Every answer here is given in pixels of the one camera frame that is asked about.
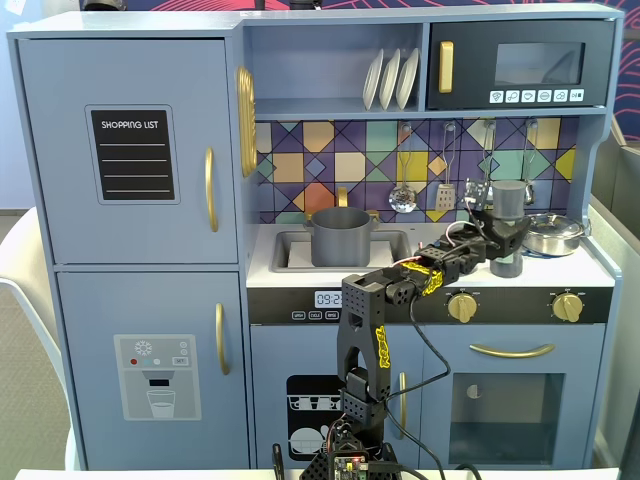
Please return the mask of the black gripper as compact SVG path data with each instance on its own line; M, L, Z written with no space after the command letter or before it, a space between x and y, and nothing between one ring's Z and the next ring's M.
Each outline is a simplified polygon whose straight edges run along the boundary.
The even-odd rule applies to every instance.
M506 258L522 245L530 219L515 222L495 219L488 210L471 210L469 218L480 235L471 232L452 234L452 264L460 274L470 274L479 263Z

